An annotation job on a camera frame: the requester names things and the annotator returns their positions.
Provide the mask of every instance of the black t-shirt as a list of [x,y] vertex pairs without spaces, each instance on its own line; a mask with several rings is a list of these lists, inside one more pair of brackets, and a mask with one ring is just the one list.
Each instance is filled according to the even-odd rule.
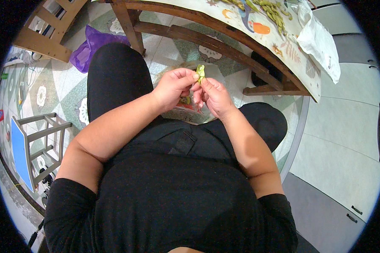
[[51,252],[294,252],[281,194],[256,198],[245,176],[214,161],[160,153],[108,170],[98,195],[69,179],[51,185],[45,212]]

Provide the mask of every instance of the forearm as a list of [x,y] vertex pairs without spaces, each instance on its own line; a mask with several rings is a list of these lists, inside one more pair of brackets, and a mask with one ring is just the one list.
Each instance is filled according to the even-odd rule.
[[236,158],[248,177],[277,172],[276,162],[265,141],[238,109],[222,120]]
[[160,113],[152,94],[147,94],[101,115],[72,142],[100,162],[106,162]]

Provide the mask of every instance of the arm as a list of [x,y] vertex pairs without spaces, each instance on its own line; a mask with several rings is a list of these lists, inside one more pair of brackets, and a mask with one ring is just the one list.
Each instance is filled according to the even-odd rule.
[[87,125],[66,149],[56,179],[66,178],[97,193],[103,165],[159,114],[187,96],[197,79],[194,71],[180,68],[165,73],[156,89],[117,107]]
[[219,118],[228,133],[236,158],[257,196],[284,194],[280,174],[270,149],[235,107],[223,84],[204,78],[201,87],[195,85],[194,102],[206,102],[210,111]]

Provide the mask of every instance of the white plastic bag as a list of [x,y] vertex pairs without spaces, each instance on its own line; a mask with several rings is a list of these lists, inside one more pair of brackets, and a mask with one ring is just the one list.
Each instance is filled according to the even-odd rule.
[[[203,61],[190,61],[190,62],[183,62],[179,65],[175,65],[175,66],[171,66],[171,67],[167,67],[167,68],[163,69],[159,74],[156,75],[153,86],[156,87],[157,84],[159,83],[160,79],[162,78],[163,74],[170,71],[170,70],[173,70],[176,68],[188,68],[188,69],[194,70],[194,69],[197,69],[197,66],[199,64],[202,64],[205,66],[204,67],[205,77],[214,78],[218,82],[225,85],[224,76],[223,76],[223,74],[221,74],[217,65],[214,65],[212,63],[203,62]],[[179,102],[179,104],[177,104],[173,110],[180,111],[180,112],[187,112],[187,113],[189,113],[189,115],[203,114],[203,115],[212,116],[212,114],[211,114],[210,110],[207,108],[207,106],[203,106],[203,108],[200,109],[200,108],[198,108],[198,106],[196,104],[194,104],[193,92],[192,91],[190,91],[190,96],[188,98],[189,98],[189,102],[190,102],[189,104],[183,104],[183,103]]]
[[312,14],[307,1],[298,4],[298,20],[303,27],[297,42],[300,48],[324,70],[336,84],[341,74],[339,57],[332,35]]

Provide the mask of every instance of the drawer handle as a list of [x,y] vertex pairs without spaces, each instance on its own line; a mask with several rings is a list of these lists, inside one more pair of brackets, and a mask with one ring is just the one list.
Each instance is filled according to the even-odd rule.
[[350,216],[348,213],[346,214],[346,216],[353,222],[357,223],[357,220],[355,220],[352,216]]
[[357,210],[354,206],[352,206],[352,208],[353,208],[353,210],[355,210],[357,213],[359,213],[360,215],[362,215],[363,214],[363,212],[361,212],[361,211],[359,211],[359,210]]

